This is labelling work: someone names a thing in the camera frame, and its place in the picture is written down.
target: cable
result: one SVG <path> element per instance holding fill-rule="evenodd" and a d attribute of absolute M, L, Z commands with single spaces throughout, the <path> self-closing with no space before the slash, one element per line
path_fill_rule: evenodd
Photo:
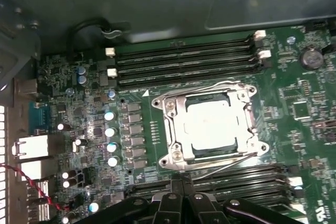
<path fill-rule="evenodd" d="M 219 169 L 217 169 L 217 170 L 214 170 L 214 171 L 212 171 L 212 172 L 210 172 L 210 173 L 204 174 L 204 175 L 202 175 L 202 176 L 200 176 L 200 177 L 193 178 L 193 180 L 199 180 L 199 179 L 202 179 L 202 178 L 206 178 L 206 177 L 208 177 L 208 176 L 211 176 L 211 175 L 213 175 L 213 174 L 215 174 L 215 173 L 219 173 L 219 172 L 222 171 L 222 170 L 225 170 L 225 169 L 228 169 L 228 168 L 230 168 L 230 167 L 232 167 L 232 166 L 238 165 L 238 164 L 244 162 L 245 160 L 248 160 L 248 159 L 250 159 L 251 157 L 254 157 L 254 156 L 256 156 L 256 155 L 257 155 L 257 153 L 256 153 L 256 152 L 253 152 L 253 153 L 251 153 L 251 154 L 249 154 L 249 155 L 246 155 L 245 157 L 243 157 L 243 158 L 241 158 L 241 159 L 239 159 L 239 160 L 237 160 L 237 161 L 234 161 L 233 163 L 231 163 L 231 164 L 229 164 L 229 165 L 223 166 L 223 167 L 221 167 L 221 168 L 219 168 Z"/>
<path fill-rule="evenodd" d="M 57 208 L 57 210 L 69 210 L 69 207 L 68 206 L 62 206 L 61 204 L 59 203 L 55 203 L 53 202 L 53 200 L 48 196 L 46 195 L 41 188 L 39 188 L 35 181 L 33 181 L 31 178 L 29 178 L 21 169 L 19 168 L 16 168 L 16 167 L 13 167 L 13 166 L 10 166 L 10 165 L 5 165 L 5 164 L 0 164 L 0 167 L 3 167 L 5 169 L 9 169 L 9 170 L 13 170 L 17 173 L 20 173 L 21 176 L 25 177 L 26 180 L 28 181 L 28 183 L 34 187 L 39 193 L 40 195 L 45 198 L 48 202 L 49 205 L 52 205 L 52 206 L 55 206 Z"/>
<path fill-rule="evenodd" d="M 74 56 L 73 43 L 76 33 L 88 26 L 99 26 L 100 29 L 104 32 L 109 32 L 112 30 L 111 24 L 104 18 L 87 19 L 71 27 L 68 31 L 68 37 L 66 42 L 67 56 L 70 59 Z"/>

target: cpu socket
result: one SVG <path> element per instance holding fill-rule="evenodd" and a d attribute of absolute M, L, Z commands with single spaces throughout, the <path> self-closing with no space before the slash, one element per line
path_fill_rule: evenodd
<path fill-rule="evenodd" d="M 230 164 L 269 146 L 259 141 L 250 98 L 254 86 L 223 81 L 167 92 L 152 101 L 163 111 L 168 154 L 161 167 L 194 170 Z"/>

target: red wire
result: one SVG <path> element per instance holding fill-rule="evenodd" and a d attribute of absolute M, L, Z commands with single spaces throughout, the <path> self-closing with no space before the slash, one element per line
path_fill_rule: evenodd
<path fill-rule="evenodd" d="M 28 181 L 28 183 L 34 187 L 38 192 L 39 194 L 45 198 L 48 202 L 49 205 L 52 205 L 52 206 L 55 206 L 57 208 L 57 210 L 69 210 L 69 207 L 68 206 L 62 206 L 61 204 L 59 203 L 55 203 L 53 202 L 53 200 L 48 196 L 46 195 L 41 188 L 39 188 L 35 181 L 33 181 L 31 178 L 29 178 L 22 170 L 20 170 L 19 168 L 17 167 L 13 167 L 13 166 L 10 166 L 10 165 L 5 165 L 5 164 L 0 164 L 0 167 L 4 167 L 5 169 L 10 169 L 10 170 L 13 170 L 17 173 L 20 173 L 21 176 L 25 177 L 26 180 Z"/>

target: black cable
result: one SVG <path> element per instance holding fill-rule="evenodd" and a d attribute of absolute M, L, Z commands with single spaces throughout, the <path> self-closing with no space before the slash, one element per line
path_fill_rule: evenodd
<path fill-rule="evenodd" d="M 112 31 L 111 24 L 104 18 L 87 19 L 71 27 L 68 31 L 67 42 L 66 42 L 67 57 L 69 57 L 70 59 L 72 59 L 74 56 L 73 43 L 74 43 L 76 33 L 78 33 L 80 30 L 88 26 L 98 26 L 103 32 L 106 32 L 106 33 L 108 33 L 109 31 Z"/>

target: motherboard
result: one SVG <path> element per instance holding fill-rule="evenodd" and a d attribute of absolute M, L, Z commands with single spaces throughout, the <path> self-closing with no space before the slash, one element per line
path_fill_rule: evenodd
<path fill-rule="evenodd" d="M 71 212 L 48 208 L 45 220 L 74 223 L 130 196 L 150 200 L 170 190 L 171 174 L 188 172 L 218 202 L 243 197 L 302 223 L 332 223 L 330 44 L 327 29 L 295 26 L 44 57 L 25 143 L 58 146 L 43 155 L 55 170 L 36 178 L 71 203 Z M 202 178 L 249 153 L 257 156 Z"/>

